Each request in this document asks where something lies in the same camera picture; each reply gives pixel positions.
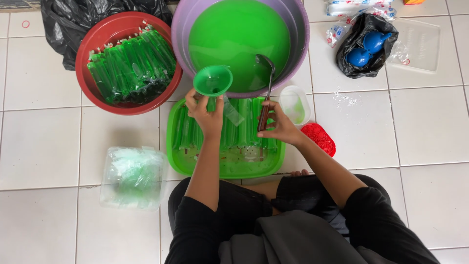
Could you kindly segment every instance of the metal ladle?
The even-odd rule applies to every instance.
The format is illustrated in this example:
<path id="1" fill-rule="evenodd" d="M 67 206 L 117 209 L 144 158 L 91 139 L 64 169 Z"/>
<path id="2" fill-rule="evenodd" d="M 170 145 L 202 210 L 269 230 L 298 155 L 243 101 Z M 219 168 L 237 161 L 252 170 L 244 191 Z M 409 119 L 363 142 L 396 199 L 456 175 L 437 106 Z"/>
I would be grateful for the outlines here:
<path id="1" fill-rule="evenodd" d="M 272 90 L 272 79 L 275 75 L 275 65 L 273 62 L 267 58 L 267 56 L 262 54 L 256 54 L 256 62 L 260 63 L 264 66 L 270 73 L 270 80 L 269 80 L 269 91 L 267 92 L 267 96 L 265 97 L 266 100 L 270 100 L 270 92 Z M 269 115 L 269 106 L 264 105 L 261 109 L 261 115 L 259 117 L 259 124 L 257 125 L 257 132 L 264 131 L 267 127 L 267 119 Z"/>

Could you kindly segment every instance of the white tile floor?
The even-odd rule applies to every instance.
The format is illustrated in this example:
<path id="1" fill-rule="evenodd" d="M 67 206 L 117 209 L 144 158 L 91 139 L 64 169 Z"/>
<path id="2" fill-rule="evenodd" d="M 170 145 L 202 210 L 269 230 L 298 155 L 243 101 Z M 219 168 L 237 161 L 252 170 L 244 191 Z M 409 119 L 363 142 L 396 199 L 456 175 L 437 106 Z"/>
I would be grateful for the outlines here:
<path id="1" fill-rule="evenodd" d="M 357 80 L 337 70 L 337 47 L 324 40 L 336 18 L 325 16 L 324 0 L 305 2 L 309 56 L 289 84 L 309 94 L 311 120 L 335 140 L 339 162 L 386 188 L 396 212 L 442 264 L 468 263 L 468 2 L 395 0 L 398 16 L 442 28 L 438 71 L 391 65 Z M 168 113 L 190 78 L 184 74 L 160 108 L 116 116 L 81 93 L 61 60 L 45 41 L 39 13 L 0 14 L 0 262 L 163 263 L 172 239 L 167 198 L 184 176 L 169 170 L 157 212 L 102 208 L 97 185 L 110 146 L 166 150 Z M 302 168 L 306 161 L 287 147 L 278 173 Z"/>

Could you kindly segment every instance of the person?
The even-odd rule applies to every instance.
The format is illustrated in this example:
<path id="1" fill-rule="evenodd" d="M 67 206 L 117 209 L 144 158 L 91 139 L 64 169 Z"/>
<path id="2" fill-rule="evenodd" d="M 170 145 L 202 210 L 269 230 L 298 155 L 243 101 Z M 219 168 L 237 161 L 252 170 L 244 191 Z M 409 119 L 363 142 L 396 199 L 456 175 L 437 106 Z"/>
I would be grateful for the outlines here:
<path id="1" fill-rule="evenodd" d="M 204 133 L 194 173 L 173 190 L 173 240 L 167 264 L 436 264 L 438 260 L 393 211 L 386 190 L 354 175 L 301 133 L 280 105 L 264 101 L 275 122 L 258 137 L 293 145 L 315 175 L 256 186 L 219 179 L 223 99 L 186 95 L 189 116 Z"/>

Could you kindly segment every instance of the black pants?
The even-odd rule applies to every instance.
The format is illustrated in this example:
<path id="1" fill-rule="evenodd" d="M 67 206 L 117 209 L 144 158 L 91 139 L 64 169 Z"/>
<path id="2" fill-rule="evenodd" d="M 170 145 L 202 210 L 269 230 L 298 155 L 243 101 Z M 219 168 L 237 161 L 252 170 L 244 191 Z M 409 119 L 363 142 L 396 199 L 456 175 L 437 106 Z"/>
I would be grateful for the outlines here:
<path id="1" fill-rule="evenodd" d="M 372 178 L 355 174 L 363 183 L 378 189 L 389 204 L 386 190 Z M 174 217 L 181 199 L 186 193 L 190 178 L 182 180 L 169 196 L 168 215 L 171 231 L 174 231 Z M 272 206 L 281 212 L 303 210 L 326 220 L 344 237 L 348 237 L 345 218 L 315 175 L 283 177 L 277 188 L 277 198 L 267 201 L 263 194 L 220 181 L 217 216 L 221 241 L 227 241 L 234 234 L 252 233 L 256 219 L 272 215 Z"/>

